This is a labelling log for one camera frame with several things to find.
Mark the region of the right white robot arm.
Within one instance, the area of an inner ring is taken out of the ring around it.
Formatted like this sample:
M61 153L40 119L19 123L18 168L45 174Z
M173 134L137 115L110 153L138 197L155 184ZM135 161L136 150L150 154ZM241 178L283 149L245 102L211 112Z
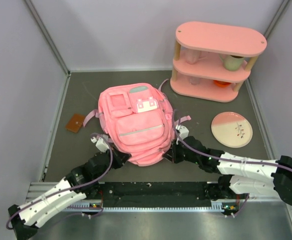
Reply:
M174 140L164 157L174 164L187 161L207 173L220 174L214 199L233 195L265 195L292 206L292 157L253 159L206 148L193 136Z

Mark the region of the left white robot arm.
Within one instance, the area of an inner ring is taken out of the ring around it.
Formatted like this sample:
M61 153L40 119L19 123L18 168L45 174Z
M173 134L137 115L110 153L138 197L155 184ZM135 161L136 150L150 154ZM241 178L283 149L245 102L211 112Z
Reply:
M39 197L23 205L10 206L6 228L13 230L18 240L30 239L50 218L73 203L100 197L99 180L110 169L121 168L130 158L131 154L116 149L96 153Z

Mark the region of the pink student backpack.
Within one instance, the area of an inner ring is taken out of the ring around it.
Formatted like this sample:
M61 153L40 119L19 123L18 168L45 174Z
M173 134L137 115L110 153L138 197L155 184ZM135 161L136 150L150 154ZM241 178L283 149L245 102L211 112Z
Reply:
M173 108L160 87L135 83L103 91L98 108L86 116L83 124L98 118L104 140L120 152L131 154L129 162L146 167L163 159L176 139L176 125L191 120L184 116L174 121L172 115Z

